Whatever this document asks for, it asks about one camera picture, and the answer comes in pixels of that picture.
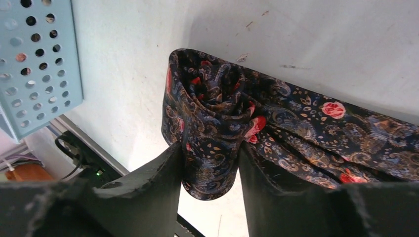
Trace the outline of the dark floral rose tie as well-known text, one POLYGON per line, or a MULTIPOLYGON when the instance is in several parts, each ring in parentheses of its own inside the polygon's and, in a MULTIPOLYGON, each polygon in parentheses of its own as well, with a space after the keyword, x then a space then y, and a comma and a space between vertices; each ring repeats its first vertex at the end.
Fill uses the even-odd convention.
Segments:
POLYGON ((194 49, 168 58, 162 135, 181 143, 182 185, 199 200, 232 188, 243 143, 288 192, 419 179, 417 125, 194 49))

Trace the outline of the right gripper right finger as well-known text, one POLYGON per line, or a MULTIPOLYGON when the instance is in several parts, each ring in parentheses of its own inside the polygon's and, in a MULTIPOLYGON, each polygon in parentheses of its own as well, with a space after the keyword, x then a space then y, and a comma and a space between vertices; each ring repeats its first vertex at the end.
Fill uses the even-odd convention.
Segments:
POLYGON ((326 190, 280 171, 276 187, 263 174, 250 145, 239 153, 251 237, 416 237, 417 182, 346 184, 326 190))

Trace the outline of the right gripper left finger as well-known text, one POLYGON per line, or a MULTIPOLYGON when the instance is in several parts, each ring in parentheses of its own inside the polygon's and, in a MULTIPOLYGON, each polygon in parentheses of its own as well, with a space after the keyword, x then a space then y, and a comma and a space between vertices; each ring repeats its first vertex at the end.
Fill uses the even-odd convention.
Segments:
POLYGON ((172 237, 182 148, 175 143, 135 171, 93 188, 86 179, 2 182, 3 237, 172 237))

